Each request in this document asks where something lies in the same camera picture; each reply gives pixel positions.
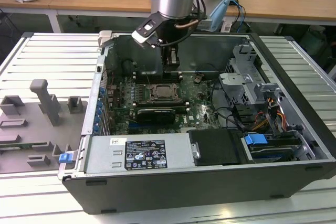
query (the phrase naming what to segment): power supply label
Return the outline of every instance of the power supply label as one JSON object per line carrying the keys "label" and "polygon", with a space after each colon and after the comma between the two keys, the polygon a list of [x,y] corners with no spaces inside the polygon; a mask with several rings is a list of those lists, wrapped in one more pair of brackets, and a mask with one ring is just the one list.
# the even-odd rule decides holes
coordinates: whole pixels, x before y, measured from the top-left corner
{"label": "power supply label", "polygon": [[126,170],[161,168],[167,168],[167,155],[164,140],[126,142]]}

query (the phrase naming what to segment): blue tab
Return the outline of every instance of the blue tab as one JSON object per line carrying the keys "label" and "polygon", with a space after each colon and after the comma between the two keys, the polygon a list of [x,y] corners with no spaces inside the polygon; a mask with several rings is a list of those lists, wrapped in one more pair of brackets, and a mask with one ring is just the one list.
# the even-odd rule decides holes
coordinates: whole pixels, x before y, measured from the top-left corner
{"label": "blue tab", "polygon": [[101,115],[101,109],[100,108],[96,109],[96,115]]}
{"label": "blue tab", "polygon": [[94,117],[94,123],[99,123],[99,121],[100,121],[100,117],[98,116],[98,115],[96,115],[95,117]]}
{"label": "blue tab", "polygon": [[248,134],[244,137],[247,145],[250,144],[268,144],[263,134]]}
{"label": "blue tab", "polygon": [[99,131],[99,126],[98,125],[94,125],[93,126],[93,131],[94,132],[98,132]]}
{"label": "blue tab", "polygon": [[102,108],[103,107],[103,103],[102,102],[97,102],[97,107]]}
{"label": "blue tab", "polygon": [[61,155],[59,155],[58,158],[58,162],[60,164],[71,164],[72,163],[72,157],[73,157],[73,153],[62,153]]}

